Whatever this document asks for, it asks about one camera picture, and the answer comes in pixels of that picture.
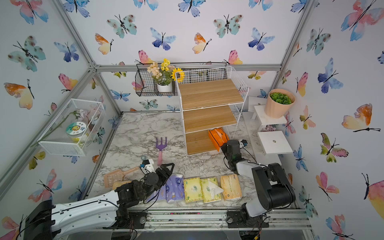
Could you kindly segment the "purple tissue pack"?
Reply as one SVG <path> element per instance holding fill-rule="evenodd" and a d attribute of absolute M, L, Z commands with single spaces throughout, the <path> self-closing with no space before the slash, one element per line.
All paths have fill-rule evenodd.
<path fill-rule="evenodd" d="M 181 174 L 172 174 L 166 183 L 166 201 L 168 204 L 174 204 L 184 199 L 184 177 Z"/>
<path fill-rule="evenodd" d="M 149 196 L 149 200 L 153 199 L 153 200 L 156 200 L 158 199 L 158 201 L 162 201 L 162 200 L 166 200 L 167 199 L 167 189 L 168 189 L 168 185 L 165 184 L 163 185 L 159 190 L 157 191 L 154 191 L 150 196 Z"/>

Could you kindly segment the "green tissue pack shelf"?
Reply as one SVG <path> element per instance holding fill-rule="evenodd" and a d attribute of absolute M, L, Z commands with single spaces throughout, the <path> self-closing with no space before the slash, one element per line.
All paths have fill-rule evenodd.
<path fill-rule="evenodd" d="M 201 179 L 199 177 L 184 179 L 185 202 L 193 203 L 203 200 Z"/>

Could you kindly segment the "pale yellow tissue pack bottom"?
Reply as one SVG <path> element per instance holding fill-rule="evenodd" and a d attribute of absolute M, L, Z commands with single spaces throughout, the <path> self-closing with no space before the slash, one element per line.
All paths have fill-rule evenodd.
<path fill-rule="evenodd" d="M 201 179 L 201 187 L 205 204 L 222 200 L 222 192 L 224 190 L 219 187 L 217 177 Z"/>

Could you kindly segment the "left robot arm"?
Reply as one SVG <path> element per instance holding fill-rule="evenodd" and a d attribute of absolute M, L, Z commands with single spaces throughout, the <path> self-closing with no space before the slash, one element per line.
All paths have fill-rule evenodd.
<path fill-rule="evenodd" d="M 123 228 L 131 224 L 128 209 L 148 200 L 173 174 L 175 164 L 162 164 L 141 180 L 133 180 L 93 198 L 53 204 L 46 200 L 25 218 L 19 234 L 25 240 L 57 240 L 95 228 Z"/>

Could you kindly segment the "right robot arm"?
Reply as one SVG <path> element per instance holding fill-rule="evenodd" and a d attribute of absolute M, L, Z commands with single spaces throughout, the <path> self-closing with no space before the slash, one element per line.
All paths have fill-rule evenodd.
<path fill-rule="evenodd" d="M 244 159 L 238 140 L 227 141 L 221 149 L 229 169 L 237 175 L 253 179 L 257 193 L 255 199 L 242 205 L 240 219 L 233 220 L 233 224 L 246 227 L 260 224 L 263 214 L 287 208 L 296 201 L 294 189 L 280 164 L 263 165 Z"/>

